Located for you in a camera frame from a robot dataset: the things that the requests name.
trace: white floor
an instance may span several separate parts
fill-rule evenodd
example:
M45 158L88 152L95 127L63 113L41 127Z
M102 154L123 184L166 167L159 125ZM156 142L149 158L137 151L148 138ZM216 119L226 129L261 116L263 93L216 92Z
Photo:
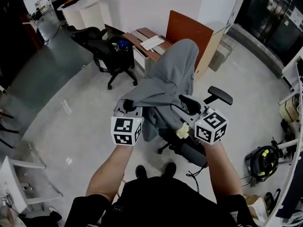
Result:
M64 195L60 200L50 202L67 218L71 203L77 196L83 196L89 180L96 169L106 160L114 149L110 137L110 117L118 99L133 88L132 81L120 74L113 83L113 89L107 90L108 74L97 75L67 100L72 110L67 115L62 108L49 116L49 123L40 130L39 136L31 140L31 145L47 165L46 177ZM230 160L240 177L248 175L244 157L256 147L269 145L272 138L283 138L278 113L278 101L289 90L281 80L261 63L247 49L237 44L226 62L217 72L208 69L195 84L194 95L208 97L207 90L215 86L229 93L233 105L216 101L212 107L219 109L230 121L227 134L222 140ZM162 155L157 148L165 142L157 138L150 143L140 139L125 172L125 180L135 178L137 165L146 167L148 176L160 175L164 165L169 161L177 164L175 177L196 189L195 181L186 177L188 170L195 172L199 167L188 163L183 157L167 149ZM246 193L264 195L283 187L289 166L279 166L277 172L264 183L246 186ZM26 173L31 176L32 187L40 195L50 195L50 188L45 188L44 181L36 172ZM200 193L215 201L211 188L208 169L197 177ZM243 185L250 178L243 179Z

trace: black shirt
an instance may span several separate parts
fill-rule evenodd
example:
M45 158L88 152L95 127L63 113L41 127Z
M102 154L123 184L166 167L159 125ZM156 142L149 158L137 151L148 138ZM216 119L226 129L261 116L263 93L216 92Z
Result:
M113 205L97 194L75 198L65 227L97 226L101 217L102 227L256 227L243 196L229 196L215 204L185 183L164 177L126 183L120 199Z

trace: white cube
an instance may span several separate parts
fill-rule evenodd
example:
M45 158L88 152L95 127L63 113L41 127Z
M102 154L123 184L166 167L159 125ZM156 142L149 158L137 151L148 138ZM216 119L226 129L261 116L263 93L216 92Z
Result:
M142 133L142 118L112 117L110 132L115 144L134 146Z
M215 110L195 123L195 137L213 145L226 134L227 125L228 120Z

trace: black shoe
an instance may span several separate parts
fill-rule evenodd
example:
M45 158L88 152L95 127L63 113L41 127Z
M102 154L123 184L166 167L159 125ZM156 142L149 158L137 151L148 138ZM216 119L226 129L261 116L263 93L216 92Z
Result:
M137 166L136 177L137 179L147 179L147 174L144 166Z
M173 162L169 162L165 168L165 172L162 176L173 178L177 170L177 166Z

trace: gray cloth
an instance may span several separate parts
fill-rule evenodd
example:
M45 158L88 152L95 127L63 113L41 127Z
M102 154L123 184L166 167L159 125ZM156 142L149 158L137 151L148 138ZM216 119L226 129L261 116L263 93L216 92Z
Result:
M178 96L192 95L198 53L198 46L192 40L178 41L160 57L139 85L120 99L132 100L133 106L143 107L145 141L154 139L159 128L178 130L182 127L180 117L171 111L170 105L181 107Z

